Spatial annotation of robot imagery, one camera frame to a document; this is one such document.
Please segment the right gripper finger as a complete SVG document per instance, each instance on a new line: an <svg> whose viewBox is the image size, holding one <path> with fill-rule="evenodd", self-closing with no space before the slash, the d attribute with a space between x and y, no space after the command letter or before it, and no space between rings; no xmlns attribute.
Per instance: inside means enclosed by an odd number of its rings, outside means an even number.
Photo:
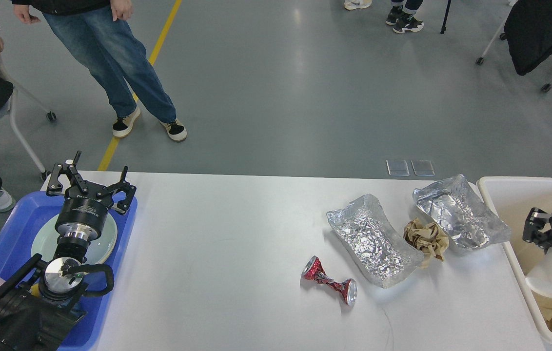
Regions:
<svg viewBox="0 0 552 351"><path fill-rule="evenodd" d="M523 240L535 243L547 254L552 247L552 213L539 208L530 209L524 224Z"/></svg>

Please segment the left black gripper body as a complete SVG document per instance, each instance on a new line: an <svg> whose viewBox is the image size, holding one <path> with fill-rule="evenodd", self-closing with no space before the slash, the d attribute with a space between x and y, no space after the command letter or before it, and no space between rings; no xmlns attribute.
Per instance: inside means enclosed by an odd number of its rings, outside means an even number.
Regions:
<svg viewBox="0 0 552 351"><path fill-rule="evenodd" d="M67 197L56 220L60 238L97 240L104 229L109 211L103 202L87 197Z"/></svg>

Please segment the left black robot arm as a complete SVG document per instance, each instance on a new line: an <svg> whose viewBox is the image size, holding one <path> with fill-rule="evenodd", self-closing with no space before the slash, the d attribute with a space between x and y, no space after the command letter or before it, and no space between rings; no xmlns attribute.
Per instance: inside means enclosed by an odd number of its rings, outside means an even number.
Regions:
<svg viewBox="0 0 552 351"><path fill-rule="evenodd" d="M64 196L51 259L34 254L0 286L0 351L58 350L86 315L78 302L114 288L112 267L89 264L86 253L109 211L126 214L137 189L126 180L127 166L109 186L84 180L76 169L79 157L57 164L49 176L46 195Z"/></svg>

